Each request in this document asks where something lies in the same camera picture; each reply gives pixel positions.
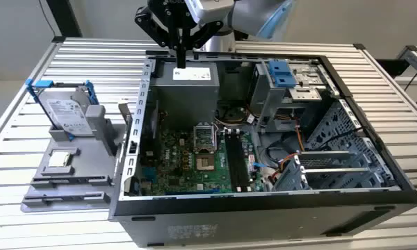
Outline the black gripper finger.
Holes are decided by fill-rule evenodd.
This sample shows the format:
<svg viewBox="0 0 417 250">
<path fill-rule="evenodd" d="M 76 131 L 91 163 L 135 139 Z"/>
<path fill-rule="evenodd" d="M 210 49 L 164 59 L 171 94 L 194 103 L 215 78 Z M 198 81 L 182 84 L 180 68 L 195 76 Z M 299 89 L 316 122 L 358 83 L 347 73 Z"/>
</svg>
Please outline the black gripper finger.
<svg viewBox="0 0 417 250">
<path fill-rule="evenodd" d="M 202 28 L 191 34 L 192 28 L 196 27 L 196 22 L 191 14 L 184 14 L 182 17 L 183 22 L 183 35 L 182 35 L 182 68 L 186 68 L 187 51 L 192 51 L 195 48 L 202 48 L 211 37 L 219 32 L 223 27 L 223 21 L 218 20 L 206 23 Z"/>
<path fill-rule="evenodd" d="M 163 16 L 164 25 L 168 30 L 163 29 L 154 20 L 154 15 L 159 18 Z M 182 43 L 179 29 L 175 25 L 175 16 L 171 8 L 160 8 L 152 12 L 150 7 L 140 7 L 136 12 L 135 22 L 142 27 L 160 47 L 168 47 L 176 52 L 178 68 L 182 68 Z"/>
</svg>

